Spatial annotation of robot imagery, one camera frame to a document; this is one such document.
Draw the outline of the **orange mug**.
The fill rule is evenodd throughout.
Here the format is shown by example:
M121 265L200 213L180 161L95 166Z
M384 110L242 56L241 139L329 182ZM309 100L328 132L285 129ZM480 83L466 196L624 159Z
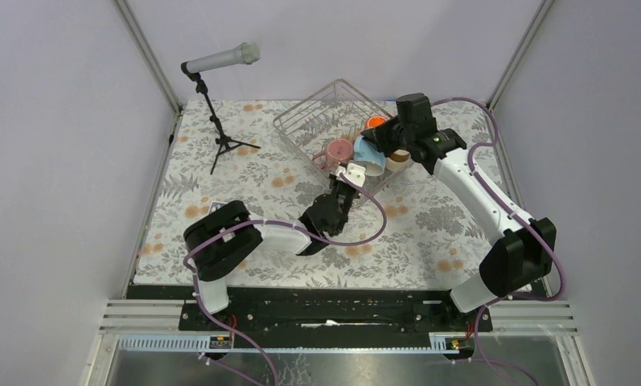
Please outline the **orange mug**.
M387 117L383 116L372 116L369 117L364 124L365 129L373 129L376 128L379 125L384 124L386 121L388 121Z

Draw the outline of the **light blue mug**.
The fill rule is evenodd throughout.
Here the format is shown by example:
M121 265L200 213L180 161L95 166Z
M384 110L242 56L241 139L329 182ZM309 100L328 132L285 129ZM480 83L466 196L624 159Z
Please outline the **light blue mug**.
M384 173L386 157L363 135L355 139L353 153L353 161L365 168L367 176L378 177Z

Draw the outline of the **cream brown-banded cup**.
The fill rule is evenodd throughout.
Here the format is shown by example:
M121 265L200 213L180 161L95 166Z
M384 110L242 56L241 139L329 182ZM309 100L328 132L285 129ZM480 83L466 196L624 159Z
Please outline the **cream brown-banded cup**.
M398 172L408 165L410 152L406 150L395 150L385 160L385 169L391 172Z

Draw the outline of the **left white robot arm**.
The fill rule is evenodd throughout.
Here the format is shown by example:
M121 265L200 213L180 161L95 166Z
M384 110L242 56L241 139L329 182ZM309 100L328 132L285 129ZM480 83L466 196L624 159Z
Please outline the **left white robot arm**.
M353 166L340 166L331 176L330 190L317 196L298 220L268 220L250 212L241 200L233 200L190 225L183 233L188 256L186 266L196 275L196 293L202 301L197 318L211 331L228 322L226 277L256 251L288 252L312 256L339 235L348 222L357 187L365 174Z

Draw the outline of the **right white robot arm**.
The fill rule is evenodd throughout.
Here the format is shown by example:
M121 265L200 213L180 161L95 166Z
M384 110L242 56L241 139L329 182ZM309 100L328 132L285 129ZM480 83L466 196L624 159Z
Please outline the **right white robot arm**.
M468 146L453 129L441 129L429 98L418 92L396 100L397 115L362 132L371 147L385 156L398 150L444 183L472 214L491 244L478 272L449 294L440 310L444 327L460 331L472 311L514 294L556 267L556 226L537 220L512 202L474 160L477 146Z

